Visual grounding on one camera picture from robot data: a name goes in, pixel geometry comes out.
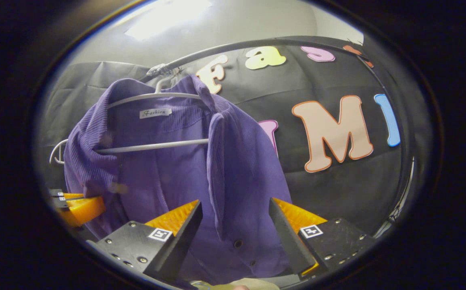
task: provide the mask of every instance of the white plastic hanger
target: white plastic hanger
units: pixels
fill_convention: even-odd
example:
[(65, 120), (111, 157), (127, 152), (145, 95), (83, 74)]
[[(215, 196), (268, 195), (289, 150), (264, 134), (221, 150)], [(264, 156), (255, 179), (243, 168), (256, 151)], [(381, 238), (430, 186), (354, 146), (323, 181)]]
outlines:
[(141, 94), (141, 95), (136, 95), (134, 97), (128, 97), (126, 99), (121, 99), (120, 101), (115, 101), (114, 103), (111, 103), (108, 105), (108, 109), (122, 105), (124, 103), (129, 103), (132, 101), (137, 101), (138, 99), (150, 99), (151, 97), (190, 97), (192, 99), (200, 99), (200, 97), (196, 94), (189, 94), (189, 93), (162, 93), (161, 92), (161, 86), (165, 81), (168, 81), (172, 78), (170, 77), (165, 77), (164, 79), (158, 81), (158, 84), (156, 84), (156, 90), (154, 93), (148, 93), (148, 94)]
[(56, 163), (58, 163), (58, 164), (65, 164), (65, 162), (61, 160), (61, 145), (63, 145), (64, 143), (67, 143), (68, 141), (69, 141), (68, 139), (65, 139), (65, 140), (59, 142), (54, 147), (54, 149), (52, 149), (52, 152), (50, 153), (50, 158), (48, 158), (48, 163), (52, 163), (52, 156), (54, 156), (54, 152), (56, 152), (56, 149), (59, 149), (59, 159), (55, 158), (55, 157), (54, 157), (54, 159), (56, 160)]
[[(120, 101), (115, 101), (108, 105), (108, 109), (122, 105), (124, 103), (137, 101), (139, 99), (150, 99), (151, 97), (190, 97), (192, 99), (200, 99), (200, 97), (196, 94), (189, 94), (189, 93), (162, 93), (161, 86), (165, 81), (169, 81), (172, 78), (166, 77), (156, 84), (156, 90), (154, 93), (148, 94), (141, 94), (134, 97), (128, 97), (126, 99), (121, 99)], [(187, 141), (176, 141), (176, 142), (169, 142), (169, 143), (157, 143), (157, 144), (148, 144), (148, 145), (137, 145), (137, 146), (127, 146), (127, 147), (118, 147), (118, 148), (109, 148), (109, 149), (100, 149), (96, 150), (98, 153), (102, 154), (114, 154), (114, 153), (123, 153), (123, 152), (133, 152), (133, 151), (143, 151), (143, 150), (151, 150), (151, 149), (159, 149), (159, 148), (168, 148), (168, 147), (178, 147), (184, 145), (194, 145), (194, 144), (207, 144), (208, 138), (206, 139), (197, 139), (197, 140), (187, 140)]]

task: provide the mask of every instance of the blue foam letter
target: blue foam letter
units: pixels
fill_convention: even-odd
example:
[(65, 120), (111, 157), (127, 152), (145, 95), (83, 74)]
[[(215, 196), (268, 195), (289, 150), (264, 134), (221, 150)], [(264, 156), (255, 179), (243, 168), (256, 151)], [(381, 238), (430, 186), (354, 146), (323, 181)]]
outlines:
[(387, 143), (390, 147), (394, 147), (399, 144), (400, 140), (396, 117), (394, 115), (393, 109), (391, 108), (391, 104), (389, 104), (389, 100), (384, 94), (375, 95), (374, 101), (380, 105), (382, 111), (384, 112), (387, 128), (389, 129), (389, 138), (387, 139)]

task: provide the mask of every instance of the hanger hook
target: hanger hook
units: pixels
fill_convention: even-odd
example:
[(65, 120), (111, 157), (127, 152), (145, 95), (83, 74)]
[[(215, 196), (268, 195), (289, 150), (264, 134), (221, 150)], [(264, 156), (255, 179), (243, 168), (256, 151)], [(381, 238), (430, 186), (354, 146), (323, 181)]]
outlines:
[(158, 81), (158, 83), (156, 84), (156, 90), (154, 91), (154, 93), (160, 93), (161, 92), (161, 86), (163, 86), (163, 84), (166, 81), (170, 81), (171, 79), (172, 79), (172, 75), (169, 75), (168, 77), (165, 77), (164, 79), (161, 79), (160, 81)]
[(48, 158), (48, 163), (51, 164), (52, 163), (52, 156), (54, 156), (54, 152), (56, 152), (56, 149), (59, 148), (59, 159), (54, 157), (54, 160), (56, 161), (56, 163), (58, 164), (65, 164), (64, 161), (61, 161), (61, 145), (63, 145), (64, 143), (67, 143), (69, 140), (68, 139), (65, 139), (61, 142), (59, 142), (55, 147), (54, 149), (52, 149), (52, 152), (50, 153), (50, 158)]

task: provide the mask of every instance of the letter m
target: letter m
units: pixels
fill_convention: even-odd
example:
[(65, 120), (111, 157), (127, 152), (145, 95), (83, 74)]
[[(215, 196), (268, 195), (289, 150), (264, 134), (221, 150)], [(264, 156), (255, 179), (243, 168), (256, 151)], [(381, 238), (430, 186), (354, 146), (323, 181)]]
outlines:
[(342, 163), (351, 139), (349, 157), (364, 158), (373, 152), (366, 123), (362, 115), (362, 101), (356, 95), (347, 95), (340, 100), (339, 121), (317, 101), (305, 101), (292, 108), (292, 114), (303, 120), (308, 138), (310, 160), (305, 164), (308, 172), (327, 169), (331, 158), (326, 156), (325, 143), (335, 159)]

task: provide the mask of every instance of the purple corduroy shirt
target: purple corduroy shirt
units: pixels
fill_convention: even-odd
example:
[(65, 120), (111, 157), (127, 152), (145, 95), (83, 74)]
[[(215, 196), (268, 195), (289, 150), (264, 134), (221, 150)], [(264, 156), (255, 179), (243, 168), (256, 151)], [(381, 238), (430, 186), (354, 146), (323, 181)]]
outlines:
[[(291, 200), (264, 130), (238, 107), (211, 94), (194, 75), (162, 92), (197, 94), (200, 99), (156, 97), (108, 109), (121, 99), (154, 93), (139, 81), (120, 79), (71, 132), (64, 153), (67, 188), (85, 197), (102, 196), (106, 204), (106, 211), (87, 227), (103, 238), (129, 220), (148, 222), (198, 199), (202, 222), (181, 278), (219, 284), (285, 270), (288, 259), (268, 203), (270, 197)], [(152, 109), (165, 114), (142, 115)], [(113, 155), (96, 152), (202, 138), (209, 143)], [(242, 241), (238, 248), (237, 240)]]

